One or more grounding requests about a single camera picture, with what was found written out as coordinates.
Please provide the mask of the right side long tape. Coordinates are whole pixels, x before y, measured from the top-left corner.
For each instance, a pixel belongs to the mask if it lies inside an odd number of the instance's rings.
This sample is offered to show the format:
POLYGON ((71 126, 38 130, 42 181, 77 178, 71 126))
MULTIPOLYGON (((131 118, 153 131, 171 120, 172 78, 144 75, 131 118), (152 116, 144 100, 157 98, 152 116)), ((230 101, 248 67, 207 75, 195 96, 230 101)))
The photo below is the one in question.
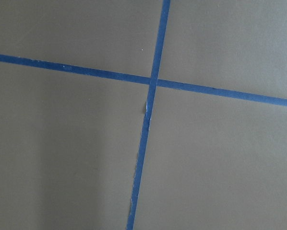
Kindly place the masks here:
POLYGON ((170 9, 170 1, 164 0, 162 2, 162 9, 160 14, 159 27, 157 32, 157 40, 155 45, 154 59, 152 64, 151 76, 149 81, 149 88, 146 98, 145 114, 141 132, 141 138, 139 143, 137 162, 134 172, 132 195, 131 195, 131 205, 130 211, 127 219, 126 230, 132 230, 134 228, 134 221, 138 203, 138 197, 140 192, 141 178, 143 173, 143 165, 145 159, 146 146, 149 136, 149 129, 151 123, 151 116, 153 112, 155 92, 157 88, 158 75, 160 70, 164 40, 166 35, 167 20, 170 9))

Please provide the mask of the right side cross tape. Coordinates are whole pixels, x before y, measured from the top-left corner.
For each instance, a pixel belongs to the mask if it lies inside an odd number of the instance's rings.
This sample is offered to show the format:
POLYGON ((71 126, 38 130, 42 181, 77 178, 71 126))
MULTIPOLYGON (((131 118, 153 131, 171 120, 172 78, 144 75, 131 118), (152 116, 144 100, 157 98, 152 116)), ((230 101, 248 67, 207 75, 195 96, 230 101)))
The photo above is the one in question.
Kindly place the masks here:
MULTIPOLYGON (((112 72, 112 71, 106 71, 106 70, 100 70, 100 69, 91 69, 91 68, 73 66, 73 65, 68 65, 68 64, 54 63, 54 62, 29 59, 29 58, 24 58, 24 57, 15 57, 15 56, 3 55, 3 54, 0 54, 0 62, 23 65, 23 66, 30 66, 30 67, 41 68, 41 69, 62 71, 62 72, 80 74, 80 75, 87 75, 87 76, 93 76, 93 77, 100 77, 100 78, 105 78, 105 79, 128 81, 128 82, 134 82, 134 83, 145 84, 145 85, 148 85, 150 83, 149 77, 118 73, 118 72, 112 72)), ((287 99, 278 98, 278 97, 271 97, 271 96, 232 91, 232 90, 226 90, 226 89, 218 89, 218 88, 213 88, 213 87, 188 84, 188 83, 182 83, 182 82, 170 81, 170 80, 162 80, 162 79, 159 79, 157 81, 157 86, 164 87, 164 88, 170 88, 170 89, 176 89, 176 90, 182 90, 182 91, 188 91, 188 92, 204 93, 204 94, 210 94, 210 95, 215 95, 215 96, 222 96, 222 97, 241 99, 241 100, 246 100, 246 101, 254 101, 254 102, 260 102, 260 103, 265 103, 265 104, 274 104, 274 105, 280 105, 280 106, 287 107, 287 99)))

